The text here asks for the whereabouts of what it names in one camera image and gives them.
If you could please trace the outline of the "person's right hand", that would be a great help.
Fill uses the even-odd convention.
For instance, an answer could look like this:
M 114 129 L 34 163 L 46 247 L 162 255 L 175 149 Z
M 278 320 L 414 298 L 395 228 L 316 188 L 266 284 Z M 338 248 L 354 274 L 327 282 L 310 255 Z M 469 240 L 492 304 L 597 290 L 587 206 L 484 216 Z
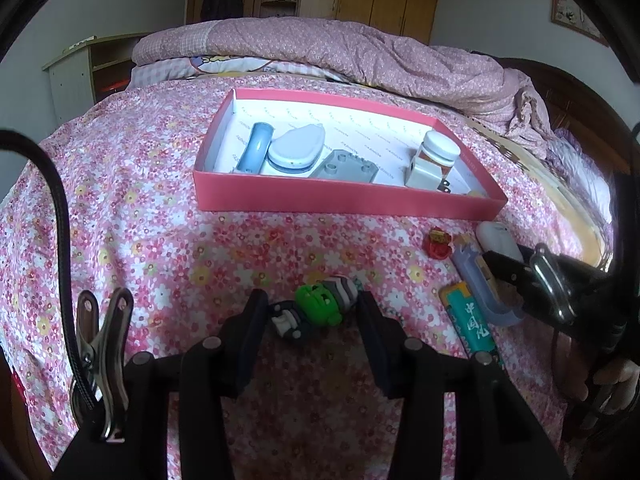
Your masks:
M 631 406 L 639 385 L 639 365 L 617 360 L 597 368 L 570 339 L 561 352 L 559 378 L 560 390 L 570 399 L 591 399 L 600 413 L 612 415 Z

